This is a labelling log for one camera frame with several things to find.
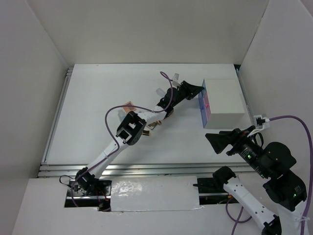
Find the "blue drawer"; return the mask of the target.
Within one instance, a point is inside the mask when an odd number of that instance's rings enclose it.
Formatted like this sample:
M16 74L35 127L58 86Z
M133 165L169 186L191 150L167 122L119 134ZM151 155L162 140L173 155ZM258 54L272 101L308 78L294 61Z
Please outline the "blue drawer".
M205 80L203 80L202 85L203 90L198 94L198 100L199 100L199 106L201 110L205 109L205 101L204 101L204 96L206 94L206 85L205 85Z

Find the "black gold lipstick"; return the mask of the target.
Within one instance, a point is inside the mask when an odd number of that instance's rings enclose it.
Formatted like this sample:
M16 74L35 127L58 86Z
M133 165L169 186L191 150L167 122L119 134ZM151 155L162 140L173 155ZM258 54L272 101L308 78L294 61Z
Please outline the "black gold lipstick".
M150 133L150 131L148 131L148 130L143 130L142 135L143 135L143 136L150 136L151 133Z

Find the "pink drawer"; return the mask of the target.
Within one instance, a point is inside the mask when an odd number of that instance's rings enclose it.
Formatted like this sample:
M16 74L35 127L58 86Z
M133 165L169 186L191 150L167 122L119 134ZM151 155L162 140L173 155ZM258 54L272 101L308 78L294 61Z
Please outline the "pink drawer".
M204 90L203 90L203 100L204 100L206 117L207 117L207 120L209 120L210 115L211 115L211 110L210 110L210 103L209 103L208 94L207 94L207 90L206 90L205 85L204 85Z

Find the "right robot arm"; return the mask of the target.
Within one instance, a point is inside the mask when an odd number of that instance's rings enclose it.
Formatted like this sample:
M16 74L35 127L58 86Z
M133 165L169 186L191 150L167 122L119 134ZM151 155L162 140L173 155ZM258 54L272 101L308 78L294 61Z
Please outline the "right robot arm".
M251 126L245 130L207 133L216 154L229 145L227 155L238 154L261 178L267 182L263 188L277 206L274 214L258 201L227 166L213 173L213 187L217 191L230 193L250 214L264 235L307 235L304 210L307 203L305 183L291 171L296 159L288 147L280 142L271 142L262 148L255 141L257 129Z

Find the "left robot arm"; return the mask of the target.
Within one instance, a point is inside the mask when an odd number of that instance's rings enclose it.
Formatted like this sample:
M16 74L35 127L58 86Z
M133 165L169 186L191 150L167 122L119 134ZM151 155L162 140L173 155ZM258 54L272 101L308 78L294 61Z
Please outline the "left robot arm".
M84 195L93 194L98 188L98 181L107 166L126 148L135 145L142 136L146 125L161 121L169 117L174 107L183 100L191 100L204 90L202 86L195 86L182 81L177 88L171 86L166 95L160 99L153 109L142 108L142 112L129 111L113 134L111 143L99 156L75 176L78 189Z

